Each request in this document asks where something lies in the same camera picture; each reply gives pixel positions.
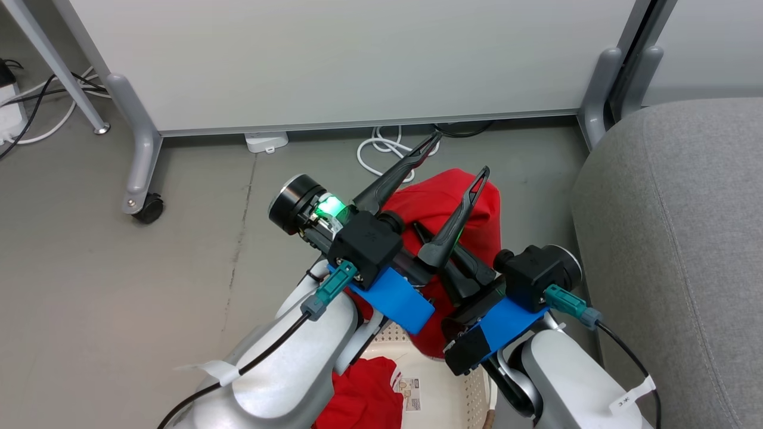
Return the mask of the small white partition panel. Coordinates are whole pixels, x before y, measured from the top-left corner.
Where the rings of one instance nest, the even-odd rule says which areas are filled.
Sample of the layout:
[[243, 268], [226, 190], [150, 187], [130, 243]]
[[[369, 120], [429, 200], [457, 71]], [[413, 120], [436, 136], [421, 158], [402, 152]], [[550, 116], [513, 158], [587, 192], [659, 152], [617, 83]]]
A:
[[763, 0], [677, 0], [643, 106], [763, 97]]

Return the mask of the printed clothing label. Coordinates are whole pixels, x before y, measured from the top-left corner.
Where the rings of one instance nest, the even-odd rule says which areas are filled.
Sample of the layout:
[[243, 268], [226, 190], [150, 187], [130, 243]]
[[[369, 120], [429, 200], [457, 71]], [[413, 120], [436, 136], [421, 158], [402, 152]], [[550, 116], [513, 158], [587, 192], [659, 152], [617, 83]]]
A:
[[404, 412], [421, 412], [421, 375], [402, 367], [396, 367], [390, 378], [395, 393], [402, 394]]

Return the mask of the grey metal table leg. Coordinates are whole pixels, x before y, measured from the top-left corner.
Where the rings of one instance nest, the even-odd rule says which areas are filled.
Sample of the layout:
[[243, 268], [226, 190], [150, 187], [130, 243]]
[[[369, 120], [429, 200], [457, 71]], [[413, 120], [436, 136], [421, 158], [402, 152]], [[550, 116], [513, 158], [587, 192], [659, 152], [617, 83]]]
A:
[[94, 128], [94, 133], [103, 135], [109, 132], [111, 125], [98, 114], [88, 96], [85, 95], [84, 90], [80, 87], [78, 79], [71, 73], [24, 1], [0, 0], [0, 3], [3, 3], [10, 16], [27, 36], [30, 43], [36, 48], [36, 51], [49, 66], [54, 76], [59, 79], [73, 100], [73, 108], [79, 108], [85, 115]]

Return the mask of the white power strip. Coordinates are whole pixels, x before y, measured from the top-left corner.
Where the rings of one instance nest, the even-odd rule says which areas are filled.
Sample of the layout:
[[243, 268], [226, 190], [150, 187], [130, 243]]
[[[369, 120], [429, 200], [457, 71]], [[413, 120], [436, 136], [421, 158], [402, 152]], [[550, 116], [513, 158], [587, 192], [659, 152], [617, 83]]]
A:
[[6, 101], [21, 95], [17, 82], [0, 87], [0, 147], [11, 143], [27, 125], [27, 114], [23, 104], [11, 103], [3, 106]]

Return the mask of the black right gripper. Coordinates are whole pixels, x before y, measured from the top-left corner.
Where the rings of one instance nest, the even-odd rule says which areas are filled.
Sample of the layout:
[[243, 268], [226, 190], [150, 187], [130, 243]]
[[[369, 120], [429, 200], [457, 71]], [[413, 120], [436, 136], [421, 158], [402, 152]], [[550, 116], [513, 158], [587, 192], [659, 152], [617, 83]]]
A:
[[[422, 244], [434, 237], [422, 223], [413, 222], [412, 228]], [[456, 309], [442, 320], [443, 352], [447, 366], [458, 376], [468, 374], [490, 355], [491, 348], [477, 323], [506, 296], [506, 282], [494, 280], [496, 272], [458, 241], [450, 261], [454, 264], [441, 269], [441, 282]]]

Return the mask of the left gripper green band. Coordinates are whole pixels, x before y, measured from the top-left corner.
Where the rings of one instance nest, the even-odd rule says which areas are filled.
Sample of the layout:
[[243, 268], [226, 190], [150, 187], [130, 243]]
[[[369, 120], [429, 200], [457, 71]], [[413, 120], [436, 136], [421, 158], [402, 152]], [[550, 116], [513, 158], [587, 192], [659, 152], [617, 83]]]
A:
[[[352, 199], [352, 205], [359, 211], [378, 214], [400, 185], [414, 179], [414, 169], [437, 152], [441, 139], [441, 132], [433, 132], [416, 147], [407, 147], [401, 143], [401, 132], [397, 133], [395, 139], [387, 139], [380, 132], [373, 132], [371, 138], [359, 144], [355, 155], [359, 164], [374, 174], [376, 179]], [[397, 163], [383, 173], [372, 168], [362, 158], [362, 151], [370, 145], [378, 148], [385, 146], [382, 152], [396, 155]], [[475, 176], [441, 230], [418, 251], [419, 261], [433, 269], [439, 269], [447, 263], [490, 172], [485, 166]], [[307, 174], [294, 176], [286, 182], [269, 207], [271, 222], [288, 235], [299, 236], [322, 254], [352, 252], [353, 248], [347, 238], [340, 235], [351, 216], [352, 210], [343, 201], [327, 192], [326, 188]]]

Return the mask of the grey partition foot with caster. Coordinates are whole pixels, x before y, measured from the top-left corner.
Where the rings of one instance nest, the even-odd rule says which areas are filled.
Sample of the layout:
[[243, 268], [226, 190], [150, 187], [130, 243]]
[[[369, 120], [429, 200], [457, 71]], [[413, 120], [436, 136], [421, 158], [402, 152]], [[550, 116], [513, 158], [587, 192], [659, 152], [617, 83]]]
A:
[[148, 204], [149, 186], [163, 138], [126, 76], [115, 73], [108, 75], [106, 87], [134, 136], [134, 154], [126, 180], [122, 210], [127, 215], [139, 218]]

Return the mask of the large white partition panel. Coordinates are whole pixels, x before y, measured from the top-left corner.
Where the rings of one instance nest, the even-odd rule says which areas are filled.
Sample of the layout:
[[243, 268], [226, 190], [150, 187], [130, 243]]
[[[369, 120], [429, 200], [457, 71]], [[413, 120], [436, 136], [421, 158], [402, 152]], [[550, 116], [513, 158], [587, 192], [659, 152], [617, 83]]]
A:
[[167, 136], [567, 115], [637, 0], [54, 0]]

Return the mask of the red clothing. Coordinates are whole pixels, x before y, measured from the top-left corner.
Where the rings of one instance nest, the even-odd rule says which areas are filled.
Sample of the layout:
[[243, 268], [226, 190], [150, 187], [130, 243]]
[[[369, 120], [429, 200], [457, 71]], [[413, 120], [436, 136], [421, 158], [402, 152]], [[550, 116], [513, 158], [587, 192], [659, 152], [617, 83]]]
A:
[[[405, 223], [403, 241], [408, 251], [417, 253], [422, 246], [412, 225], [419, 223], [430, 232], [437, 232], [473, 180], [471, 173], [449, 169], [390, 198], [385, 209], [395, 212]], [[501, 247], [500, 209], [498, 188], [488, 183], [460, 237], [460, 245], [486, 264]], [[435, 312], [420, 333], [412, 337], [412, 344], [428, 358], [442, 359], [446, 339], [441, 322], [455, 307], [439, 277], [423, 288], [423, 296], [433, 302]], [[401, 429], [404, 396], [393, 390], [398, 375], [398, 366], [392, 359], [357, 359], [343, 374], [333, 374], [333, 397], [311, 429]]]

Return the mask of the grey fabric sofa seat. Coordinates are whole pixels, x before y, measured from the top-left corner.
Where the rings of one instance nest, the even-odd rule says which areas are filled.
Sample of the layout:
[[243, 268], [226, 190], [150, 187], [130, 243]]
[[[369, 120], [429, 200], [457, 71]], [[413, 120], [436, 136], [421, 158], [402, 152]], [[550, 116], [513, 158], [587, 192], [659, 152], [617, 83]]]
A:
[[763, 429], [763, 98], [628, 115], [570, 194], [588, 294], [662, 429]]

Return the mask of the white power adapter box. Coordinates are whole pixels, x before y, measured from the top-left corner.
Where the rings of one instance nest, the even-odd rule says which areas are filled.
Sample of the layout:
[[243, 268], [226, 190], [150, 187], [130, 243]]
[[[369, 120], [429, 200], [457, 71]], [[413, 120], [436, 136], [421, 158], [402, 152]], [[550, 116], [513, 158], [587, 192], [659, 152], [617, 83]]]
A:
[[251, 154], [274, 154], [289, 143], [287, 132], [250, 132], [245, 133], [244, 138]]

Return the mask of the black caster wheel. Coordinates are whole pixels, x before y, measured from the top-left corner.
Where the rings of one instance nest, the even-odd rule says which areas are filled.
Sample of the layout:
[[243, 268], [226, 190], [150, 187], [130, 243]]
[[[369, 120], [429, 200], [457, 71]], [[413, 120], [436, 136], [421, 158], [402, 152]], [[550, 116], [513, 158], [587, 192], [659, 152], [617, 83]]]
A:
[[155, 192], [149, 192], [145, 196], [144, 204], [141, 209], [132, 214], [132, 218], [142, 225], [154, 223], [163, 214], [165, 203], [161, 195]]

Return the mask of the cream plastic laundry basket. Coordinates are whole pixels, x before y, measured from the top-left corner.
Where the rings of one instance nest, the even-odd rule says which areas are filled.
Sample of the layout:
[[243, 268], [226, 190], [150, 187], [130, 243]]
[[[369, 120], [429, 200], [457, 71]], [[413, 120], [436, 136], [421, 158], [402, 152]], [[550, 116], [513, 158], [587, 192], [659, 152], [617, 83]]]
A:
[[420, 353], [393, 322], [373, 338], [361, 358], [387, 358], [420, 373], [422, 411], [403, 410], [402, 429], [493, 429], [498, 389], [484, 369], [455, 377], [444, 361]]

